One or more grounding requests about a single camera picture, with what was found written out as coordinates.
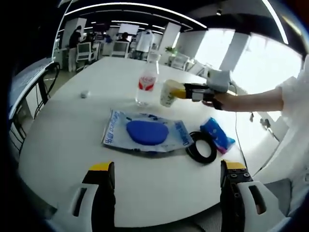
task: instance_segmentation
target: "window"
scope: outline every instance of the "window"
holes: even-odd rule
[[[298,76],[301,55],[270,38],[252,34],[233,72],[233,80],[249,94],[274,89],[291,76]],[[280,112],[268,113],[274,121]]]
[[[230,29],[209,29],[198,48],[195,59],[219,69],[226,55],[235,31]]]

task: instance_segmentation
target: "white bottle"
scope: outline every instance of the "white bottle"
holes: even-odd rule
[[[139,78],[135,102],[141,106],[147,106],[154,98],[153,89],[159,76],[158,60],[160,55],[151,54],[145,64],[142,75]]]

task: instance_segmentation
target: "human arm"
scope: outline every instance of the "human arm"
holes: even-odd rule
[[[234,112],[269,112],[283,109],[282,89],[280,87],[258,94],[234,96],[229,93],[219,93],[214,97],[222,104],[225,111]],[[203,102],[213,107],[212,103]]]

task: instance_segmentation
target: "coiled black cable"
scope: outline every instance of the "coiled black cable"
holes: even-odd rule
[[[217,157],[217,147],[213,142],[212,136],[208,133],[202,133],[199,131],[191,132],[190,135],[194,143],[191,146],[186,148],[186,152],[188,153],[188,155],[192,159],[194,159],[196,162],[199,162],[199,163],[207,164],[207,163],[213,162]],[[208,157],[202,156],[197,150],[196,142],[198,140],[203,140],[206,143],[208,143],[208,145],[210,146],[211,154]]]

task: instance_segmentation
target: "white sleeve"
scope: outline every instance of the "white sleeve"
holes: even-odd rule
[[[300,112],[309,102],[309,55],[307,55],[304,69],[300,71],[298,77],[291,77],[278,87],[282,88],[282,116],[290,126],[292,121],[301,116]]]

